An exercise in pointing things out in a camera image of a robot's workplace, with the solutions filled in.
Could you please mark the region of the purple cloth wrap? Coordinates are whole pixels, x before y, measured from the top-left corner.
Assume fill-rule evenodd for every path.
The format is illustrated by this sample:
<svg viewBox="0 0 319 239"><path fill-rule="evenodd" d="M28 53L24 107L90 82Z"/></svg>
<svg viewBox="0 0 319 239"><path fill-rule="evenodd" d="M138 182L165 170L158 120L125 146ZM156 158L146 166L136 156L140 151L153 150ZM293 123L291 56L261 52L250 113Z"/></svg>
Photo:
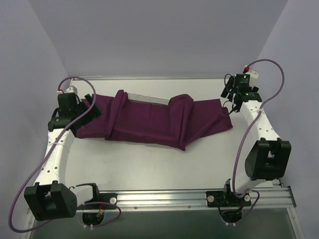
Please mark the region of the purple cloth wrap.
<svg viewBox="0 0 319 239"><path fill-rule="evenodd" d="M194 101L189 95L155 105L130 101L119 90L114 97L97 95L102 115L79 128L77 138L155 143L181 150L195 140L230 130L233 125L219 99Z"/></svg>

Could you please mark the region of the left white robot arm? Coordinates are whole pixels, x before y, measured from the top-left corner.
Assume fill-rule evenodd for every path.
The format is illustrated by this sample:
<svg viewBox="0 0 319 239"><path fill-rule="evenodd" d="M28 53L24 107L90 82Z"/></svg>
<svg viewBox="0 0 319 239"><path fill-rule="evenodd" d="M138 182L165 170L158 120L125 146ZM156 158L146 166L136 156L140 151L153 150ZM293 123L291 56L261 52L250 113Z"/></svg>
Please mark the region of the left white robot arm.
<svg viewBox="0 0 319 239"><path fill-rule="evenodd" d="M78 202L76 195L65 185L65 171L76 132L101 116L95 106L96 95L79 99L74 92L59 94L58 108L48 122L48 144L45 162L33 186L26 187L24 198L37 221L71 218Z"/></svg>

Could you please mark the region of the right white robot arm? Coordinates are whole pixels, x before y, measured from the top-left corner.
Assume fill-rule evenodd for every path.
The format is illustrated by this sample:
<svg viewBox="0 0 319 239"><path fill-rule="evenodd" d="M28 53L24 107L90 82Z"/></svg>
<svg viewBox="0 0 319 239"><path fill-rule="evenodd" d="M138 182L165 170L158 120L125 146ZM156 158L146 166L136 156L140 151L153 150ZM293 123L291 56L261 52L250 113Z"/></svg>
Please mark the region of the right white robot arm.
<svg viewBox="0 0 319 239"><path fill-rule="evenodd" d="M232 103L231 112L240 113L246 120L246 129L236 154L230 188L221 193L226 205L234 205L239 198L257 185L280 179L285 175L292 146L281 139L272 127L257 87L250 86L249 74L226 74L222 98ZM252 135L255 143L244 161L244 172L239 175L237 168L244 142Z"/></svg>

